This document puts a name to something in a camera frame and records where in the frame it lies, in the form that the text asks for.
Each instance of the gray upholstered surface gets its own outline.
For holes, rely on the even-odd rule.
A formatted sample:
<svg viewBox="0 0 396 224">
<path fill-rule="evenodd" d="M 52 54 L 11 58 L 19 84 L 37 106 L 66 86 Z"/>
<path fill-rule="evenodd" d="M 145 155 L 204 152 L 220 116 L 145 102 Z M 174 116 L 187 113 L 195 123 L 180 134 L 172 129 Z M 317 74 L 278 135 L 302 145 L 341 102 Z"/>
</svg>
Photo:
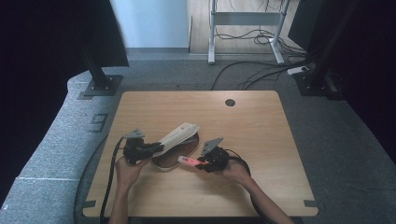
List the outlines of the gray upholstered surface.
<svg viewBox="0 0 396 224">
<path fill-rule="evenodd" d="M 104 69 L 107 75 L 123 75 L 112 97 L 79 100 L 90 74 L 69 80 L 64 106 L 16 178 L 0 211 L 1 223 L 73 223 L 79 180 L 97 148 L 100 155 L 124 91 L 207 91 L 219 71 L 236 62 L 218 57 L 215 65 L 208 65 L 205 57 L 184 53 L 150 55 L 130 54 L 130 68 Z M 262 68 L 232 66 L 215 90 L 235 90 L 237 83 Z M 347 102 L 303 97 L 286 73 L 250 90 L 279 94 L 319 207 L 318 215 L 304 217 L 304 223 L 396 223 L 395 165 Z M 97 155 L 82 178 L 77 209 L 88 192 Z M 78 212 L 77 217 L 81 223 L 96 222 Z"/>
</svg>

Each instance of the white wall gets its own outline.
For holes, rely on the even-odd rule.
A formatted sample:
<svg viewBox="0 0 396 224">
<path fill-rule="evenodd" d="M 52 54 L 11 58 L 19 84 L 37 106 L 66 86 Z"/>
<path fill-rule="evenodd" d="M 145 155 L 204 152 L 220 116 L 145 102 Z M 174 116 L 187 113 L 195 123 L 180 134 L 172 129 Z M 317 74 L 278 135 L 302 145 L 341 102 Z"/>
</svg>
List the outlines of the white wall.
<svg viewBox="0 0 396 224">
<path fill-rule="evenodd" d="M 110 0 L 125 48 L 187 48 L 186 0 Z"/>
</svg>

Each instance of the table hole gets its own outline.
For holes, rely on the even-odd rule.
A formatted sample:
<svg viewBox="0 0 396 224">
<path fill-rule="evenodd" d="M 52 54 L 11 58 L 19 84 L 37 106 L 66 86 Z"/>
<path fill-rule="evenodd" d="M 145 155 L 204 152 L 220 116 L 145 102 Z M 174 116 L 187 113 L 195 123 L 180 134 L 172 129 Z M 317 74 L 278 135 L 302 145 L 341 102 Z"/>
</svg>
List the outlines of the table hole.
<svg viewBox="0 0 396 224">
<path fill-rule="evenodd" d="M 233 100 L 233 99 L 228 99 L 228 100 L 225 101 L 225 104 L 226 104 L 227 106 L 234 106 L 234 105 L 235 105 L 235 100 Z"/>
</svg>

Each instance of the wooden table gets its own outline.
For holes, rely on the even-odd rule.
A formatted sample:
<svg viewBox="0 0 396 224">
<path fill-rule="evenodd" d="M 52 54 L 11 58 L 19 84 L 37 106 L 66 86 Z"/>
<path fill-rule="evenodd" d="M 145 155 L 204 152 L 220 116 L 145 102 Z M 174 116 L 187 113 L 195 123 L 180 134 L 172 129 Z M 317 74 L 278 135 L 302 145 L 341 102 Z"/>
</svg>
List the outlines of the wooden table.
<svg viewBox="0 0 396 224">
<path fill-rule="evenodd" d="M 225 104 L 227 99 L 234 106 Z M 183 122 L 201 128 L 198 158 L 205 141 L 224 137 L 220 147 L 236 151 L 247 161 L 253 178 L 289 216 L 315 216 L 314 197 L 275 91 L 129 91 L 122 95 L 99 161 L 85 208 L 98 217 L 106 192 L 109 164 L 121 136 L 139 128 L 145 142 L 160 140 Z M 107 202 L 109 217 L 116 186 Z M 179 165 L 164 173 L 149 163 L 129 194 L 130 217 L 255 217 L 249 195 L 221 176 Z"/>
</svg>

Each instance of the black monitor stand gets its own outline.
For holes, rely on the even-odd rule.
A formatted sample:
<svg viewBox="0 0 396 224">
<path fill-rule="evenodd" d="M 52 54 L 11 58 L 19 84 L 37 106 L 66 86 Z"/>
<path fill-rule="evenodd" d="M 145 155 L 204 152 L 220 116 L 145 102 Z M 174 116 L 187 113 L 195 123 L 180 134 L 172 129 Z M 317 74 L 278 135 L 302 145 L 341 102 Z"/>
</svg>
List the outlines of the black monitor stand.
<svg viewBox="0 0 396 224">
<path fill-rule="evenodd" d="M 84 45 L 81 48 L 81 57 L 92 75 L 92 80 L 80 97 L 113 96 L 122 81 L 122 76 L 106 76 Z"/>
<path fill-rule="evenodd" d="M 349 22 L 353 12 L 355 11 L 360 0 L 353 0 L 348 10 L 346 11 L 341 23 L 336 27 L 329 43 L 324 46 L 322 55 L 318 59 L 316 68 L 310 72 L 303 72 L 295 74 L 297 86 L 301 95 L 305 96 L 327 96 L 331 99 L 342 98 L 339 90 L 337 90 L 335 83 L 335 75 L 329 70 L 331 63 L 331 56 L 334 51 L 341 33 L 343 33 L 347 23 Z"/>
</svg>

